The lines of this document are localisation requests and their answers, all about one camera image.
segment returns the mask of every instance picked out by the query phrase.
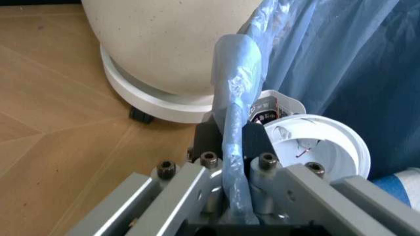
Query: white plastic container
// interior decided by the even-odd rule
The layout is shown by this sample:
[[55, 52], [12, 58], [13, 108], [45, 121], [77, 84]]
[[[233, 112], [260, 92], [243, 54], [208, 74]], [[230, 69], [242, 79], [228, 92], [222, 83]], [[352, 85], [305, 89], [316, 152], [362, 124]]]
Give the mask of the white plastic container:
[[363, 139], [348, 126], [317, 115], [292, 115], [267, 123], [267, 134], [282, 166], [318, 162], [325, 179], [360, 175], [367, 178], [370, 154]]

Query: wooden floor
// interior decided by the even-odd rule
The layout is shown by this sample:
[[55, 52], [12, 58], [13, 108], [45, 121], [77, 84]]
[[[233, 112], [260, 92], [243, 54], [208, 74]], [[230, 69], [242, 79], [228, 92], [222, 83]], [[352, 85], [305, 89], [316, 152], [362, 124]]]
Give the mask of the wooden floor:
[[63, 235], [194, 125], [128, 118], [80, 5], [0, 7], [0, 235]]

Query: bolt head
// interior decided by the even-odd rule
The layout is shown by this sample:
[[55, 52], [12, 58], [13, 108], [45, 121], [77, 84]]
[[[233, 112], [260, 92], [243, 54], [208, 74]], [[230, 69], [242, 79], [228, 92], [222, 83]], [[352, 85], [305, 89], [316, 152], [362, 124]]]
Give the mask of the bolt head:
[[278, 159], [272, 153], [261, 153], [258, 157], [258, 165], [263, 170], [270, 170], [277, 165]]
[[217, 167], [217, 155], [212, 151], [205, 151], [200, 156], [200, 164], [208, 169]]
[[318, 162], [308, 162], [305, 166], [310, 169], [313, 173], [315, 173], [319, 177], [324, 177], [325, 169], [324, 167], [319, 164]]
[[157, 166], [157, 176], [161, 179], [172, 179], [175, 175], [177, 166], [173, 161], [162, 161]]

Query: blue plastic sheet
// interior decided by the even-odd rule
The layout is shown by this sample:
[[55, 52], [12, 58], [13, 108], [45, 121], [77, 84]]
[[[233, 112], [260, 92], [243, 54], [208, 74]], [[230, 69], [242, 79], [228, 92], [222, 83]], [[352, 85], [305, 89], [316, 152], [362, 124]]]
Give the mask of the blue plastic sheet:
[[420, 1], [295, 1], [264, 89], [365, 140], [369, 178], [420, 166]]

